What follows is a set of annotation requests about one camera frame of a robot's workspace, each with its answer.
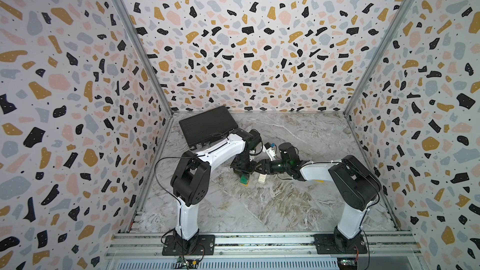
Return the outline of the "white lego brick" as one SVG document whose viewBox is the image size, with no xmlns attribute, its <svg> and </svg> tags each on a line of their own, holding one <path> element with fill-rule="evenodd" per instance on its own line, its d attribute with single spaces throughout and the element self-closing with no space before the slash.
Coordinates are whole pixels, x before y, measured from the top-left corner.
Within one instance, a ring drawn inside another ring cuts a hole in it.
<svg viewBox="0 0 480 270">
<path fill-rule="evenodd" d="M 267 175 L 266 174 L 260 174 L 258 178 L 258 182 L 261 184 L 265 184 L 266 182 Z"/>
</svg>

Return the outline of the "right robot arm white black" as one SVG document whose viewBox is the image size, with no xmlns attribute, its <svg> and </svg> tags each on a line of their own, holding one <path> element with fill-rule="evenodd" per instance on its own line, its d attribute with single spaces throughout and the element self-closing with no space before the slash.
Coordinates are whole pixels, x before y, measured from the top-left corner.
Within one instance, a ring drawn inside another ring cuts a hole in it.
<svg viewBox="0 0 480 270">
<path fill-rule="evenodd" d="M 369 208 L 380 200 L 378 179 L 353 155 L 338 161 L 304 161 L 295 146 L 289 142 L 279 147 L 280 158 L 257 162 L 254 171 L 261 175 L 287 174 L 297 181 L 332 182 L 344 201 L 341 218 L 333 234 L 326 241 L 317 241 L 339 253 L 365 253 L 361 244 L 362 224 Z"/>
</svg>

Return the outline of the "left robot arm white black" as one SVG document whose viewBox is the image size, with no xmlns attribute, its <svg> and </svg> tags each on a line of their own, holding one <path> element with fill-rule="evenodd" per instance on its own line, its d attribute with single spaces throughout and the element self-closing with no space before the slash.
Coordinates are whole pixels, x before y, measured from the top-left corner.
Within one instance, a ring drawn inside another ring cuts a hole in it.
<svg viewBox="0 0 480 270">
<path fill-rule="evenodd" d="M 199 235 L 199 203 L 205 198 L 211 172 L 227 160 L 241 179 L 248 181 L 256 163 L 255 149 L 262 143 L 260 133 L 237 128 L 213 145 L 198 152 L 186 151 L 181 156 L 171 179 L 172 193 L 177 199 L 176 241 L 183 246 L 195 243 Z"/>
</svg>

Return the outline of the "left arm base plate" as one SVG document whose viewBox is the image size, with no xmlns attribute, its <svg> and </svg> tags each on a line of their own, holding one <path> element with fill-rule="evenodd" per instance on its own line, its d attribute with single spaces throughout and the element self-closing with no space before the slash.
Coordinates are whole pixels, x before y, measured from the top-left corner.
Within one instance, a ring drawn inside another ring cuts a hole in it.
<svg viewBox="0 0 480 270">
<path fill-rule="evenodd" d="M 162 249 L 163 256 L 212 256 L 215 250 L 216 236 L 213 234 L 200 234 L 185 241 L 181 236 L 167 236 Z"/>
</svg>

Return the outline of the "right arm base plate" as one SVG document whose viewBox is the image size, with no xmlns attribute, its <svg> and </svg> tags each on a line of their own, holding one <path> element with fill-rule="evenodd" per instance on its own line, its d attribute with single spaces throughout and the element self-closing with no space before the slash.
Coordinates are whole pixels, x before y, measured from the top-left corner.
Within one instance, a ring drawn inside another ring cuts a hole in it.
<svg viewBox="0 0 480 270">
<path fill-rule="evenodd" d="M 314 234 L 313 244 L 318 255 L 353 255 L 367 254 L 366 241 L 359 232 L 352 239 L 339 234 Z"/>
</svg>

